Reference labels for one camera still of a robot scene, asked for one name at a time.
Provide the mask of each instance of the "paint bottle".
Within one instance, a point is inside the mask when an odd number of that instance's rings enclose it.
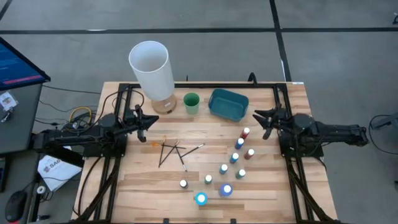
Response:
[[[221,197],[228,197],[232,194],[232,186],[229,184],[223,184],[218,193]]]
[[[238,159],[239,159],[239,154],[235,152],[234,154],[232,154],[231,158],[229,159],[229,162],[234,164],[236,161],[238,161]]]
[[[221,165],[220,174],[225,174],[227,170],[228,170],[228,166],[226,164]]]
[[[181,181],[180,181],[180,186],[181,186],[183,189],[187,189],[187,188],[188,188],[188,182],[187,182],[186,180],[181,180]]]
[[[244,171],[244,169],[241,169],[241,170],[237,171],[235,177],[236,177],[237,179],[241,179],[241,178],[244,177],[245,175],[246,175],[246,171]]]
[[[243,146],[244,140],[243,138],[239,138],[235,143],[235,149],[241,149]]]
[[[246,139],[248,137],[250,133],[250,129],[249,128],[244,128],[242,133],[241,133],[241,138]]]
[[[203,192],[199,192],[195,197],[195,201],[199,206],[206,205],[207,199],[208,199],[207,195]]]
[[[249,149],[245,154],[244,154],[244,158],[245,159],[250,159],[252,156],[254,155],[254,149]]]
[[[206,175],[205,184],[211,184],[211,181],[213,181],[213,178],[211,177],[211,175]]]

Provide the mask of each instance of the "wooden plank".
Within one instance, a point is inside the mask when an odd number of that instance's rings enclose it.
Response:
[[[104,84],[98,114],[104,99],[117,91],[118,85],[118,82]],[[310,114],[304,85],[288,83],[287,86],[293,113]],[[264,130],[252,118],[254,110],[269,110],[274,106],[272,90],[229,90],[249,97],[248,112],[241,122],[235,123],[210,114],[207,104],[212,89],[176,88],[177,108],[170,114],[160,115],[158,122],[145,132],[148,141],[141,143],[135,133],[129,135],[126,155],[121,162],[112,222],[159,223],[163,218],[169,218],[173,223],[229,223],[231,218],[236,218],[239,223],[295,221],[286,165],[280,155],[277,134],[274,131],[270,139],[262,140]],[[182,104],[183,96],[193,91],[201,99],[200,112],[195,116],[186,114]],[[111,102],[115,97],[116,95],[109,97],[104,114],[113,112]],[[133,94],[131,105],[140,102],[141,97]],[[142,109],[145,114],[156,114],[147,98]],[[237,151],[234,144],[243,127],[249,127],[251,132],[243,148]],[[183,158],[188,172],[183,171],[175,150],[158,168],[160,146],[153,146],[152,142],[162,142],[164,135],[167,135],[166,143],[170,145],[180,140],[179,146],[186,147],[180,150],[182,154],[197,145],[206,144]],[[255,149],[256,153],[247,161],[243,159],[243,154],[249,148]],[[164,156],[170,150],[165,147]],[[237,163],[230,164],[229,157],[234,152],[240,158]],[[95,158],[91,158],[85,162],[82,179],[94,161]],[[303,163],[310,192],[325,212],[336,218],[325,169],[315,159],[305,158]],[[222,164],[229,166],[225,175],[218,172]],[[103,161],[100,161],[88,179],[83,194],[83,208],[98,191],[102,166]],[[239,169],[245,169],[246,176],[238,180],[234,173]],[[203,181],[207,174],[213,176],[210,185],[205,185]],[[180,188],[181,179],[188,180],[188,189]],[[230,183],[234,191],[230,197],[221,198],[218,189],[225,182]],[[196,205],[195,195],[199,192],[208,194],[208,205]],[[105,199],[102,217],[108,202]]]

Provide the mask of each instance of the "computer screen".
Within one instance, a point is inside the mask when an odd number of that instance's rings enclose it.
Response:
[[[50,77],[0,38],[0,90],[34,85],[49,80]]]

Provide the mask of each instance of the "computer mouse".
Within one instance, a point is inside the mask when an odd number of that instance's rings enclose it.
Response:
[[[26,192],[23,190],[14,192],[6,204],[6,220],[15,222],[22,218],[26,203]]]

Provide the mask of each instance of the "teal plastic bin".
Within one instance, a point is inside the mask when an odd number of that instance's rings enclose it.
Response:
[[[248,110],[249,99],[228,90],[215,89],[209,100],[210,113],[238,122]]]

